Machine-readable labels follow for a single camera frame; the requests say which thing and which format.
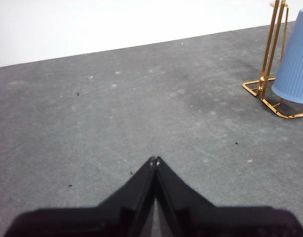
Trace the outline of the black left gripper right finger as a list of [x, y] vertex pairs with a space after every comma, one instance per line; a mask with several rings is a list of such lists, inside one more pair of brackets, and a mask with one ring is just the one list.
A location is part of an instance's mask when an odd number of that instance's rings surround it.
[[303, 237], [296, 216], [270, 206], [215, 206], [155, 158], [157, 201], [175, 237]]

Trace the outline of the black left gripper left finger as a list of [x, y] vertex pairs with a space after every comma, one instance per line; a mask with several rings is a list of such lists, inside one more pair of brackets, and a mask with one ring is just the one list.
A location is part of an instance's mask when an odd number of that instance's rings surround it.
[[154, 205], [156, 158], [98, 206], [37, 209], [18, 215], [7, 237], [137, 237]]

